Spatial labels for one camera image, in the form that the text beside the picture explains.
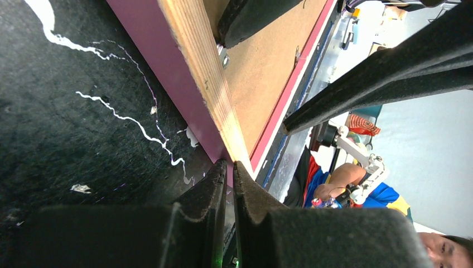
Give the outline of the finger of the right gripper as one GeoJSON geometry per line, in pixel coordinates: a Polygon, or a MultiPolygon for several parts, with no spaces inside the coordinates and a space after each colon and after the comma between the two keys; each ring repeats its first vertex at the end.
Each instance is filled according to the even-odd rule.
{"type": "Polygon", "coordinates": [[[217,24],[216,41],[226,49],[255,35],[300,3],[299,0],[232,0],[217,24]]]}
{"type": "Polygon", "coordinates": [[[329,84],[284,120],[284,130],[292,135],[354,109],[470,89],[472,2],[462,1],[329,84]]]}

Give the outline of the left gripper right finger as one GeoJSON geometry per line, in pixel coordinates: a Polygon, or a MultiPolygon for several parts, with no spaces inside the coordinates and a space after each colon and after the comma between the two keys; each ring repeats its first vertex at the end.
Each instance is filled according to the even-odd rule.
{"type": "Polygon", "coordinates": [[[411,222],[391,209],[288,208],[237,161],[240,267],[431,267],[411,222]]]}

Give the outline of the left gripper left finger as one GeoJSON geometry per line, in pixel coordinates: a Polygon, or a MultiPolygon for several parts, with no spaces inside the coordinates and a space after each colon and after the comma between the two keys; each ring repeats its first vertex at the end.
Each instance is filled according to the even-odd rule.
{"type": "Polygon", "coordinates": [[[44,207],[25,223],[12,267],[221,267],[227,163],[166,205],[44,207]]]}

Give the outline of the pink wooden photo frame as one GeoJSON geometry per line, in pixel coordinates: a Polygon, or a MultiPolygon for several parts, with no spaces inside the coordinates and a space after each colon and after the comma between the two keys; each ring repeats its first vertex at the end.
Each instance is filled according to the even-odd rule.
{"type": "Polygon", "coordinates": [[[296,52],[291,75],[252,154],[224,74],[229,49],[216,41],[217,24],[229,1],[109,1],[109,5],[208,157],[240,161],[255,178],[336,10],[335,1],[325,2],[303,50],[296,52]]]}

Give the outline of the brown backing board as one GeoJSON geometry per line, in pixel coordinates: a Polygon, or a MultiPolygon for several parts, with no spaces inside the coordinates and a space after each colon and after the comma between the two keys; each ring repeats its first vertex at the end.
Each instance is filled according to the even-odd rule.
{"type": "Polygon", "coordinates": [[[267,124],[325,1],[301,1],[256,34],[228,50],[228,82],[248,153],[267,124]]]}

